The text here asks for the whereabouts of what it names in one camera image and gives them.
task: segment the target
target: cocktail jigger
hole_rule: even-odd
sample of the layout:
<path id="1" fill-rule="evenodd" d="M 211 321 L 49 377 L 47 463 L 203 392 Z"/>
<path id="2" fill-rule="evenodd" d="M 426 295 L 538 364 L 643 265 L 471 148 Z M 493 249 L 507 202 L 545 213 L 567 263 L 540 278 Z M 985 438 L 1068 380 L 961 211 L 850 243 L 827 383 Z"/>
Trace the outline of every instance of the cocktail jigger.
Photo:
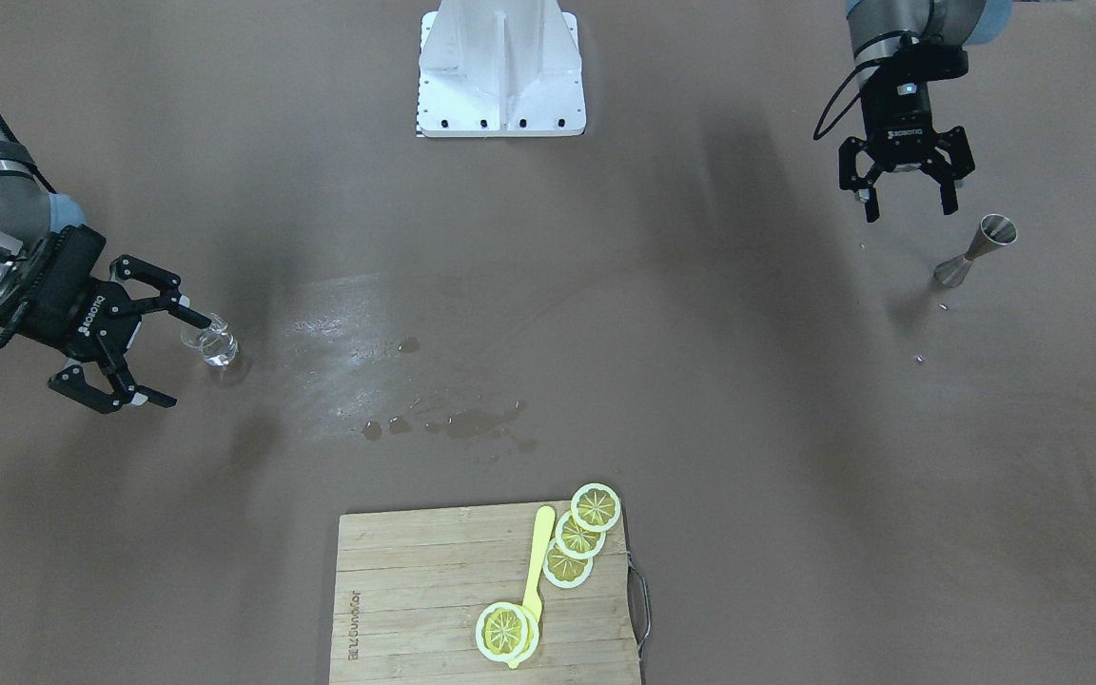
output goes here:
<path id="1" fill-rule="evenodd" d="M 979 221 L 979 230 L 975 231 L 975 239 L 970 242 L 970 250 L 964 255 L 958 255 L 948 262 L 941 262 L 933 270 L 933 277 L 938 285 L 945 287 L 957 287 L 962 285 L 962 279 L 970 271 L 970 262 L 986 255 L 987 252 L 995 252 L 1005 246 L 1011 246 L 1017 240 L 1017 226 L 1008 217 L 1000 214 L 987 214 L 983 220 Z"/>

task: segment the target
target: silver robot arm segment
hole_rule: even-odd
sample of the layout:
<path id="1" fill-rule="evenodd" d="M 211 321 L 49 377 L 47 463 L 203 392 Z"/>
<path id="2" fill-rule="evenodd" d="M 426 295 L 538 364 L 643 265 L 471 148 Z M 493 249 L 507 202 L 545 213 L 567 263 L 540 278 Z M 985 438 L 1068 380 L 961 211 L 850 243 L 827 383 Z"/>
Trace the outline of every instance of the silver robot arm segment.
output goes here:
<path id="1" fill-rule="evenodd" d="M 114 260 L 109 281 L 92 277 L 105 239 L 84 221 L 82 209 L 48 185 L 0 114 L 0 349 L 20 334 L 58 350 L 66 364 L 48 386 L 101 413 L 144 402 L 173 407 L 174 398 L 138 385 L 127 367 L 140 318 L 163 311 L 197 328 L 210 321 L 187 307 L 176 274 L 136 256 Z M 126 281 L 157 295 L 132 299 Z M 110 393 L 88 385 L 88 363 L 109 378 Z"/>
<path id="2" fill-rule="evenodd" d="M 827 103 L 814 129 L 821 139 L 860 100 L 866 138 L 840 145 L 840 187 L 866 205 L 866 220 L 880 216 L 876 184 L 882 173 L 922 170 L 941 191 L 944 213 L 958 209 L 957 186 L 975 169 L 961 126 L 938 134 L 927 84 L 969 70 L 962 45 L 987 43 L 1008 23 L 1013 0 L 845 0 L 856 69 Z M 858 91 L 825 130 L 826 114 L 853 79 Z M 857 156 L 874 162 L 857 170 Z"/>

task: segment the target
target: plastic spoon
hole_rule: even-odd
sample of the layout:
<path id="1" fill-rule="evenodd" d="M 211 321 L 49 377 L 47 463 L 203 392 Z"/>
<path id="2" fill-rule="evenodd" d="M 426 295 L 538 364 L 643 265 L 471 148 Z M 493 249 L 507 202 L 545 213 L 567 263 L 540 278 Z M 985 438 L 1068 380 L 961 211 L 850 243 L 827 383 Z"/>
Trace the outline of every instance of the plastic spoon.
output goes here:
<path id="1" fill-rule="evenodd" d="M 548 545 L 551 545 L 551 533 L 557 524 L 557 510 L 543 506 L 536 512 L 536 528 L 530 537 L 530 564 L 527 567 L 527 587 L 523 591 L 523 603 L 521 607 L 527 612 L 527 616 L 539 625 L 539 617 L 544 615 L 545 603 L 539 598 L 539 574 L 544 572 L 545 556 L 548 556 Z M 510 667 L 518 667 L 535 653 L 535 647 L 523 654 L 518 654 L 517 660 L 509 663 Z"/>

